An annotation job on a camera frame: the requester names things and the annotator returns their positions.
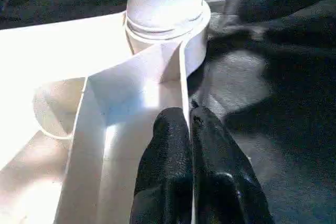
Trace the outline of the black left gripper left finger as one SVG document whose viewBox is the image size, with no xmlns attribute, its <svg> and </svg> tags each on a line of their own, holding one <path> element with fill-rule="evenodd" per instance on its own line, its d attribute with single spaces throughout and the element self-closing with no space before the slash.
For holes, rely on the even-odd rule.
<svg viewBox="0 0 336 224">
<path fill-rule="evenodd" d="M 160 112 L 138 167 L 130 223 L 191 223 L 193 174 L 180 108 Z"/>
</svg>

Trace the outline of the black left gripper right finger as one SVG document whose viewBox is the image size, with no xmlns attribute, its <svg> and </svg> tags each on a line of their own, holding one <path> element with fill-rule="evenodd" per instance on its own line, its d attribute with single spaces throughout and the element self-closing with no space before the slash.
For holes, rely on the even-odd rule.
<svg viewBox="0 0 336 224">
<path fill-rule="evenodd" d="M 273 223 L 247 156 L 206 107 L 190 114 L 196 223 Z"/>
</svg>

